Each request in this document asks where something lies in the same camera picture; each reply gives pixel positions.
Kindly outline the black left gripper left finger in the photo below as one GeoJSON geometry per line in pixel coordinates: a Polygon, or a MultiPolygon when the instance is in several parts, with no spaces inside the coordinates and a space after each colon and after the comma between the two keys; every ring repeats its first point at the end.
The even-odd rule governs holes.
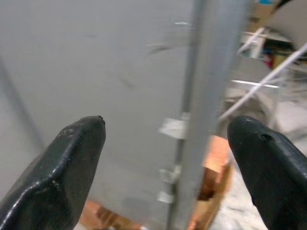
{"type": "Polygon", "coordinates": [[[105,139],[101,116],[84,117],[63,128],[1,200],[1,229],[74,229],[105,139]]]}

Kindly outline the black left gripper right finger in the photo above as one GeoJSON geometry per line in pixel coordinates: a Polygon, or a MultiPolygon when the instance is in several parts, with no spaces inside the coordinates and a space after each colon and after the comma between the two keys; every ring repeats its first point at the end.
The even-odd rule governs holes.
{"type": "Polygon", "coordinates": [[[245,186],[269,230],[307,228],[307,158],[282,133],[250,116],[227,127],[245,186]]]}

